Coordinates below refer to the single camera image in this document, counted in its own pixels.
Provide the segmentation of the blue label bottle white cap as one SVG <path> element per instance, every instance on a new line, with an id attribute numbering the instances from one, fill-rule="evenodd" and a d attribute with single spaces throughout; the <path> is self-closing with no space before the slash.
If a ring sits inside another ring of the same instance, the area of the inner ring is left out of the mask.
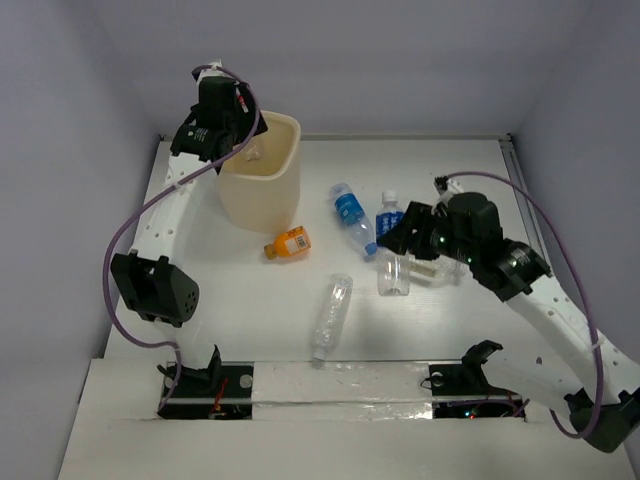
<path id="1" fill-rule="evenodd" d="M 404 211 L 399 206 L 395 190 L 382 193 L 382 206 L 376 215 L 376 239 L 392 230 L 403 218 Z"/>

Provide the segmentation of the red cap red label bottle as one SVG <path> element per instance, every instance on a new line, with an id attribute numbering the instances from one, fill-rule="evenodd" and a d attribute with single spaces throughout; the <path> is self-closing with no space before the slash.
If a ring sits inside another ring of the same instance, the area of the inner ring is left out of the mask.
<path id="1" fill-rule="evenodd" d="M 259 112 L 256 108 L 256 101 L 251 93 L 242 93 L 241 91 L 238 91 L 238 99 L 246 114 L 249 112 Z M 262 159 L 263 155 L 264 145 L 261 135 L 254 136 L 245 147 L 245 159 L 247 162 L 259 161 Z"/>

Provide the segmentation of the clear crushed label-free bottle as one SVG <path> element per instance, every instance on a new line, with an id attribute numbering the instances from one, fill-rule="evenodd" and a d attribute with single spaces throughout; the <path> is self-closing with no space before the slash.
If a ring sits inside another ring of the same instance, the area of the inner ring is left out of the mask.
<path id="1" fill-rule="evenodd" d="M 337 347 L 353 291 L 353 279 L 346 274 L 333 274 L 322 290 L 318 316 L 311 338 L 313 362 L 326 362 Z"/>

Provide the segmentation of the small orange juice bottle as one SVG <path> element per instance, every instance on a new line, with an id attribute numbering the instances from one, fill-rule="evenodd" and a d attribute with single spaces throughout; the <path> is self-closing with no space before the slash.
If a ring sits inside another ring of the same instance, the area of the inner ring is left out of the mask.
<path id="1" fill-rule="evenodd" d="M 295 227 L 278 235 L 270 244 L 264 246 L 267 259 L 289 258 L 311 248 L 311 241 L 303 226 Z"/>

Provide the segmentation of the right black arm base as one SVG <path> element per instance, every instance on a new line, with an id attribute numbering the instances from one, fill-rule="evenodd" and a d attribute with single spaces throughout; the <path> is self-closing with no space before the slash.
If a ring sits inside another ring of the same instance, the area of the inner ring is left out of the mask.
<path id="1" fill-rule="evenodd" d="M 435 419 L 526 419 L 528 401 L 490 385 L 482 370 L 489 357 L 502 349 L 499 343 L 484 340 L 471 346 L 457 362 L 429 366 L 420 387 L 432 395 Z"/>

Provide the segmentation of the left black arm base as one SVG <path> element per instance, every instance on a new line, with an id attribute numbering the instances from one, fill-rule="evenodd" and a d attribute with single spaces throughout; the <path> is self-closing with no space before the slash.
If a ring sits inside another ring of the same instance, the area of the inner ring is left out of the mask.
<path id="1" fill-rule="evenodd" d="M 172 394 L 176 366 L 157 369 L 165 377 L 158 416 L 165 420 L 251 420 L 254 364 L 223 362 L 217 346 L 206 368 L 182 368 Z"/>

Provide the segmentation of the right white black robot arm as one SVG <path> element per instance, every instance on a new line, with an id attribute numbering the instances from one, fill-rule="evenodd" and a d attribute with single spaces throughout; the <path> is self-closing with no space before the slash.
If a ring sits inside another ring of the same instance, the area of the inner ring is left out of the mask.
<path id="1" fill-rule="evenodd" d="M 514 391 L 565 418 L 580 439 L 612 453 L 639 426 L 639 365 L 602 333 L 566 294 L 530 246 L 504 236 L 496 205 L 476 192 L 445 194 L 436 206 L 410 203 L 380 245 L 419 260 L 446 257 L 526 320 L 569 368 L 519 360 L 489 340 L 470 348 L 460 379 L 470 391 Z"/>

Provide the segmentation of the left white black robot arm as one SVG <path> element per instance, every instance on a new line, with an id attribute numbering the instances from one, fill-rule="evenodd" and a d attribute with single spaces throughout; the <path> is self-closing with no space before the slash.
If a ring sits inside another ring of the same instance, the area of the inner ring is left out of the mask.
<path id="1" fill-rule="evenodd" d="M 103 282 L 114 283 L 126 308 L 159 332 L 157 340 L 124 337 L 142 348 L 169 347 L 187 368 L 186 381 L 209 395 L 221 383 L 221 370 L 209 362 L 214 351 L 199 334 L 193 316 L 200 290 L 184 270 L 188 236 L 206 191 L 222 165 L 256 135 L 267 131 L 249 85 L 218 64 L 194 74 L 197 102 L 174 134 L 164 184 L 120 227 L 125 232 L 146 221 L 129 252 L 115 250 L 112 238 L 105 254 Z"/>

